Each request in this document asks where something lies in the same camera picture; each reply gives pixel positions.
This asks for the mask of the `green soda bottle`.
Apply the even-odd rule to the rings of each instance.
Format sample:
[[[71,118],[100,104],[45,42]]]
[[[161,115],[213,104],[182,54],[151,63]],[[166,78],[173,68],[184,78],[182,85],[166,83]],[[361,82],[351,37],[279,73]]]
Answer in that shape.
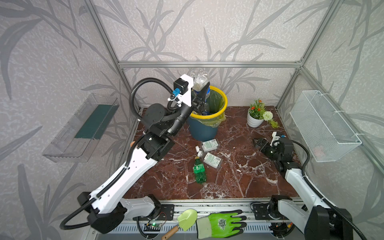
[[[203,184],[207,181],[206,170],[205,170],[203,162],[201,161],[201,159],[199,157],[195,157],[193,172],[195,175],[196,182],[198,184]]]

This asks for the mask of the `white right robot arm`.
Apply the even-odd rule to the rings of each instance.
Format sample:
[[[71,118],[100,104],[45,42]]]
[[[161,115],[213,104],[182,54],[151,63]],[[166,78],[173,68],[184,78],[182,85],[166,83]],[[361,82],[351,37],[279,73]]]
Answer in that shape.
[[[294,145],[305,149],[302,144],[278,134],[271,143],[264,138],[253,139],[253,145],[275,165],[304,203],[300,207],[288,196],[273,195],[267,204],[251,204],[256,220],[287,219],[307,240],[352,240],[354,234],[366,239],[351,214],[331,203],[309,180],[305,173],[309,151],[305,150],[307,159],[302,166],[293,160]]]

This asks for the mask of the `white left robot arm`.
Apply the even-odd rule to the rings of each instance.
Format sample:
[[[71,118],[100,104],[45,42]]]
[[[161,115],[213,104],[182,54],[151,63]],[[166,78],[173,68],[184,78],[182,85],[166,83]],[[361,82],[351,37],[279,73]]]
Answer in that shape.
[[[141,116],[135,109],[135,95],[147,83],[156,83],[165,88],[170,97],[168,106],[153,104]],[[146,131],[133,143],[125,163],[99,188],[78,197],[81,205],[60,224],[61,230],[74,230],[87,226],[102,234],[114,230],[126,217],[156,217],[161,204],[155,197],[125,200],[125,193],[150,168],[161,161],[175,144],[172,140],[193,112],[200,113],[206,102],[210,84],[207,83],[196,96],[191,91],[194,79],[182,75],[171,89],[156,78],[144,78],[137,82],[130,94],[132,113]]]

